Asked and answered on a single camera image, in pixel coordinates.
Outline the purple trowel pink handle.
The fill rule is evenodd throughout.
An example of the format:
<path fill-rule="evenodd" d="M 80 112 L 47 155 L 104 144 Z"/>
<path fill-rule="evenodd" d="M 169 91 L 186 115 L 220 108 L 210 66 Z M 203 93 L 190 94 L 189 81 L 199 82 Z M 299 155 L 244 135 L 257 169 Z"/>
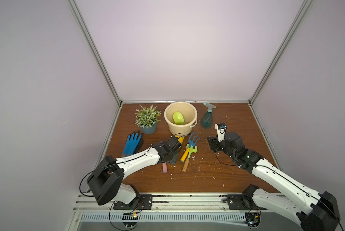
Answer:
<path fill-rule="evenodd" d="M 164 142 L 163 142 L 163 141 L 160 141 L 160 145 L 161 145 L 161 146 L 164 146 Z M 163 162 L 163 163 L 162 163 L 162 169 L 163 169 L 163 173 L 167 173 L 167 172 L 168 172 L 167 163 L 166 163 L 166 162 Z"/>

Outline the teal spray bottle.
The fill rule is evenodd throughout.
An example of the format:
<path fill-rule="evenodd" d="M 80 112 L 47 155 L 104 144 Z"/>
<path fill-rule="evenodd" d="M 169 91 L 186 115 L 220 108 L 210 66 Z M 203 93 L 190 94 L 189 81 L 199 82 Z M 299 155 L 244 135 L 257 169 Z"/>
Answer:
<path fill-rule="evenodd" d="M 203 128 L 209 129 L 213 125 L 213 109 L 216 108 L 213 104 L 203 103 L 207 107 L 207 112 L 203 115 L 200 124 Z"/>

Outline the green trowel wooden handle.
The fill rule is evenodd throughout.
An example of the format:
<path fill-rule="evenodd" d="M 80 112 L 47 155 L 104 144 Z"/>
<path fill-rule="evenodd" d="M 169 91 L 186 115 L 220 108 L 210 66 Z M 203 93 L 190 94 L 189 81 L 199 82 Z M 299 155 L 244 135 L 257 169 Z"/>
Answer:
<path fill-rule="evenodd" d="M 179 111 L 175 111 L 173 113 L 173 121 L 175 125 L 183 125 L 185 123 L 183 114 Z"/>

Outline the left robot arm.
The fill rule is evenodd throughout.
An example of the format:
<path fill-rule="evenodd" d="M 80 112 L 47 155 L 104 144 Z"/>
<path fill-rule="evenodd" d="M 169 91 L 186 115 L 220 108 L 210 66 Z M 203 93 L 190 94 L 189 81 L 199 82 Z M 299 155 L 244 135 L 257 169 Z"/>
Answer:
<path fill-rule="evenodd" d="M 171 161 L 181 148 L 178 138 L 152 144 L 148 149 L 128 157 L 105 157 L 87 179 L 87 184 L 99 206 L 110 201 L 122 202 L 131 208 L 139 206 L 140 193 L 123 180 L 149 166 Z"/>

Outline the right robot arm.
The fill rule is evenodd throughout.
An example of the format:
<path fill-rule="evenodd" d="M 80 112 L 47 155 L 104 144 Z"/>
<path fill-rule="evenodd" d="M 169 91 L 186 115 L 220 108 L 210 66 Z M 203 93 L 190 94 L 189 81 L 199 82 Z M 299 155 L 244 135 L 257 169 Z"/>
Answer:
<path fill-rule="evenodd" d="M 283 194 L 272 195 L 250 185 L 242 194 L 255 207 L 275 212 L 299 225 L 304 231 L 334 231 L 341 226 L 337 199 L 291 178 L 262 155 L 244 146 L 235 132 L 207 138 L 212 151 L 222 151 L 248 173 L 264 180 Z"/>

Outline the blue gardening glove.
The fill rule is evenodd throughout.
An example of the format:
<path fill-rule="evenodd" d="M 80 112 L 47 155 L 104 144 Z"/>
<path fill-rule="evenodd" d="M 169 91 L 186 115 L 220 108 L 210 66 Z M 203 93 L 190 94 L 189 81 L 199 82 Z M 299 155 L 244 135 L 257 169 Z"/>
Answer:
<path fill-rule="evenodd" d="M 122 157 L 128 157 L 136 154 L 142 147 L 144 140 L 142 139 L 143 133 L 140 131 L 134 131 L 129 134 L 122 152 Z"/>

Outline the artificial green potted plant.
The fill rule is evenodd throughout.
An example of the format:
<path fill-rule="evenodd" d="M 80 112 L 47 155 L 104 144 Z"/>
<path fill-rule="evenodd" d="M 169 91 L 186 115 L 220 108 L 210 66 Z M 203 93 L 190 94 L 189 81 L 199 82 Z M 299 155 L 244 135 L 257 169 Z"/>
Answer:
<path fill-rule="evenodd" d="M 145 134 L 151 135 L 156 132 L 157 125 L 160 122 L 162 111 L 157 109 L 157 106 L 142 106 L 139 105 L 136 110 L 135 124 L 142 129 Z"/>

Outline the cream plastic bucket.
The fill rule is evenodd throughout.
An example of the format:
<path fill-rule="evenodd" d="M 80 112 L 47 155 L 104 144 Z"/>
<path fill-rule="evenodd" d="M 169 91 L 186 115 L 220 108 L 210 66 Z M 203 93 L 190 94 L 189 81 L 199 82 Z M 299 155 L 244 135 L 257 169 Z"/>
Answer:
<path fill-rule="evenodd" d="M 171 103 L 164 111 L 164 119 L 168 123 L 172 135 L 190 134 L 198 123 L 197 117 L 196 108 L 187 102 Z"/>

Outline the aluminium front rail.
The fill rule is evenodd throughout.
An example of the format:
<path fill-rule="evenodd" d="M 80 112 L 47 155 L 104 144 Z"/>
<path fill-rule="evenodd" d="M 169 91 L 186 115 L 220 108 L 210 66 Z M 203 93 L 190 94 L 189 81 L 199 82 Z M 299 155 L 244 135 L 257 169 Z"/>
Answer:
<path fill-rule="evenodd" d="M 150 193 L 152 199 L 144 201 L 147 212 L 224 212 L 241 209 L 240 193 Z M 93 197 L 79 195 L 74 211 L 105 212 L 111 208 L 113 201 L 99 206 Z"/>

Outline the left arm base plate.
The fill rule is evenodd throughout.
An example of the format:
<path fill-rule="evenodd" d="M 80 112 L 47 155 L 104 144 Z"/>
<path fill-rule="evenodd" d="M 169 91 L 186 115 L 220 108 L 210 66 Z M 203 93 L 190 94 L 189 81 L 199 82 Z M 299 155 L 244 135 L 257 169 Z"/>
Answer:
<path fill-rule="evenodd" d="M 137 195 L 129 204 L 116 202 L 113 205 L 114 210 L 151 210 L 153 202 L 152 194 Z"/>

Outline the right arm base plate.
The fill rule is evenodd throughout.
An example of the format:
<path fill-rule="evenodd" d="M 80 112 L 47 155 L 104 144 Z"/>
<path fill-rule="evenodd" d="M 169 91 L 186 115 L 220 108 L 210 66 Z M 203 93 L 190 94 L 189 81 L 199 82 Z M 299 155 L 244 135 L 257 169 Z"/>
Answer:
<path fill-rule="evenodd" d="M 255 210 L 257 206 L 252 196 L 253 194 L 228 194 L 225 195 L 222 202 L 227 204 L 230 210 Z"/>

